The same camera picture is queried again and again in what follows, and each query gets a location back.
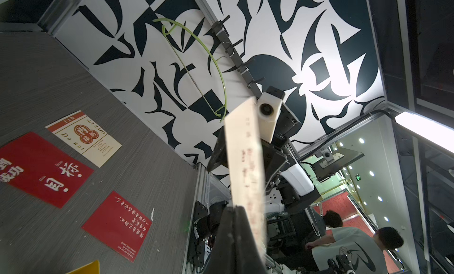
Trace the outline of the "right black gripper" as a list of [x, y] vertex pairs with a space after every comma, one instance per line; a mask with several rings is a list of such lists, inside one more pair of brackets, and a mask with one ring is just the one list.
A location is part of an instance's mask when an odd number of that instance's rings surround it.
[[[275, 181], [280, 172], [290, 167], [291, 164], [295, 164], [296, 161], [291, 158], [290, 149], [286, 146], [300, 128], [301, 122], [285, 104], [282, 104], [272, 141], [261, 141], [267, 189], [272, 189], [277, 185]], [[228, 167], [224, 128], [219, 130], [207, 171], [212, 172], [220, 166]]]

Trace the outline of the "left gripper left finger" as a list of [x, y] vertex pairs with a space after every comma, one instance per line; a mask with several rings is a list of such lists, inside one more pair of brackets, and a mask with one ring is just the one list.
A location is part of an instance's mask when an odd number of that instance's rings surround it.
[[204, 274], [233, 274], [235, 272], [235, 239], [233, 208], [226, 208], [221, 217], [214, 248]]

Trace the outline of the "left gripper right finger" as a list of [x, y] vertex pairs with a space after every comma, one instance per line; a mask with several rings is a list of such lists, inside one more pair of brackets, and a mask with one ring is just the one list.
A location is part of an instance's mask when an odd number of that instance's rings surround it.
[[235, 273], [266, 274], [244, 207], [235, 207]]

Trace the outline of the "yellow plastic drawer cabinet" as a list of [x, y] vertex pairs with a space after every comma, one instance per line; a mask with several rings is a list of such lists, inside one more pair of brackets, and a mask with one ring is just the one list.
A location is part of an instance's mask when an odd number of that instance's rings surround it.
[[99, 261], [93, 261], [87, 265], [72, 270], [67, 274], [100, 274], [100, 263]]

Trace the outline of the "red postcard white text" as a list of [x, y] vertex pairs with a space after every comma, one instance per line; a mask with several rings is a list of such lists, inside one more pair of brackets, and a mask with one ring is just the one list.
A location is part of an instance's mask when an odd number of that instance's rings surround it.
[[117, 192], [111, 192], [82, 229], [134, 262], [153, 223]]

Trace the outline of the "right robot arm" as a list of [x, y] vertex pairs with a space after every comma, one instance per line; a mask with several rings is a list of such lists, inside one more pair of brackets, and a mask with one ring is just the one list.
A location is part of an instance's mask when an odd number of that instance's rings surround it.
[[[304, 211], [320, 194], [301, 165], [289, 143], [302, 124], [285, 105], [280, 108], [273, 139], [262, 140], [265, 169], [265, 213], [287, 212], [295, 214]], [[208, 206], [196, 202], [190, 232], [190, 255], [201, 261], [205, 247], [214, 244], [216, 233], [226, 207], [232, 205], [231, 196], [225, 195]]]

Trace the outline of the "cream postcard red text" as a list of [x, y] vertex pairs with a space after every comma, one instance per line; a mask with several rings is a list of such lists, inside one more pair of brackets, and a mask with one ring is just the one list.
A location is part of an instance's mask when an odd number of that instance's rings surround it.
[[249, 98], [224, 120], [228, 169], [234, 206], [245, 208], [256, 249], [266, 254], [265, 170], [258, 126], [257, 100]]

